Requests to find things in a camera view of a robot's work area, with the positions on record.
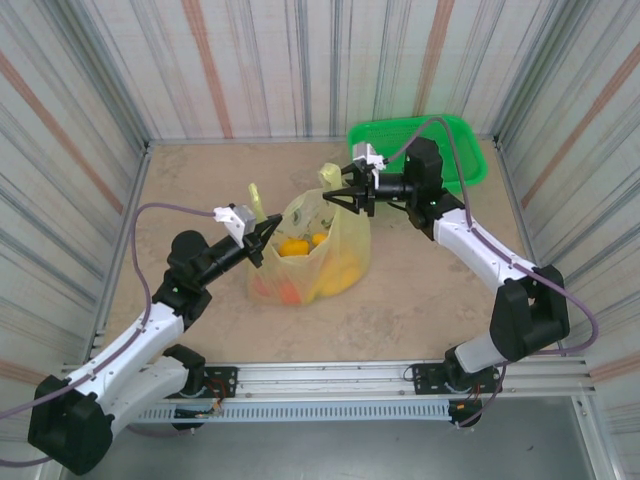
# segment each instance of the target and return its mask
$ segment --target striped wall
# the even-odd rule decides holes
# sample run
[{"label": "striped wall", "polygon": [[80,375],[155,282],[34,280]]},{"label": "striped wall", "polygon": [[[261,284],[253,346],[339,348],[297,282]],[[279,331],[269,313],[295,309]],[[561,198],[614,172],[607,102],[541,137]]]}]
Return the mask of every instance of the striped wall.
[{"label": "striped wall", "polygon": [[[142,147],[63,23],[53,2],[0,2],[0,411],[83,360]],[[27,424],[0,422],[0,457]]]},{"label": "striped wall", "polygon": [[154,139],[344,135],[446,112],[494,131],[565,2],[72,0]]},{"label": "striped wall", "polygon": [[[627,478],[640,479],[640,2],[575,2],[501,131],[538,261],[600,319],[587,351]],[[571,310],[572,343],[590,328]]]}]

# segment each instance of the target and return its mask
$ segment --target beige floor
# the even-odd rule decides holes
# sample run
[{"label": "beige floor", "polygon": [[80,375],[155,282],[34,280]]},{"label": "beige floor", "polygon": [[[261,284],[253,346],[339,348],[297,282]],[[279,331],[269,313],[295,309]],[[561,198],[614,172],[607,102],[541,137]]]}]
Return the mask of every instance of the beige floor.
[{"label": "beige floor", "polygon": [[[490,142],[481,142],[489,175],[471,187],[474,216],[522,253],[513,214]],[[349,161],[344,143],[165,146],[155,150],[141,203],[162,201],[212,209],[248,203],[256,182],[269,213],[318,185],[326,161]],[[373,260],[347,292],[305,307],[251,303],[246,266],[210,285],[208,310],[180,339],[210,362],[345,361],[438,358],[486,330],[493,298],[455,256],[414,230],[405,214],[386,205],[371,220]],[[147,211],[138,225],[141,267],[152,291],[166,269],[173,237],[186,229],[210,242],[225,234],[210,219]],[[120,334],[144,307],[142,289],[125,259],[107,327]]]}]

